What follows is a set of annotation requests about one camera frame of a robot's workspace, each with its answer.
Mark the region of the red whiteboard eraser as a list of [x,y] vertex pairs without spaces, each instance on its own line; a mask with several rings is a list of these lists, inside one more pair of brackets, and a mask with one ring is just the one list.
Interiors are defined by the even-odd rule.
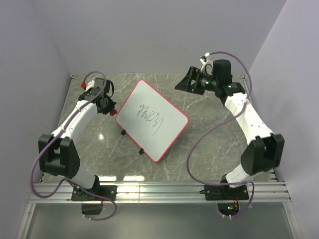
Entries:
[[111,109],[110,112],[109,112],[109,115],[111,115],[111,116],[114,116],[116,114],[117,114],[117,111],[116,111],[115,108]]

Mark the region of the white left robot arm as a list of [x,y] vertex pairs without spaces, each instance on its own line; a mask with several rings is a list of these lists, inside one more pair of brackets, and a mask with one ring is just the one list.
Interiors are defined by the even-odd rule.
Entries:
[[97,114],[116,114],[116,102],[111,99],[114,84],[102,76],[83,80],[81,87],[84,91],[66,120],[51,134],[39,138],[37,160],[43,173],[62,176],[84,200],[104,200],[115,191],[102,187],[99,177],[81,166],[75,143]]

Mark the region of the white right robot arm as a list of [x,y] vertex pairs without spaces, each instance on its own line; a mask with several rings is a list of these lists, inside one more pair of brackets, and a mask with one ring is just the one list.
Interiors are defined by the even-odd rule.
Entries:
[[224,175],[219,184],[205,184],[200,193],[208,201],[247,200],[247,183],[280,165],[284,137],[264,124],[242,84],[233,81],[229,60],[204,60],[201,68],[191,66],[175,89],[198,95],[214,92],[232,113],[247,141],[240,164]]

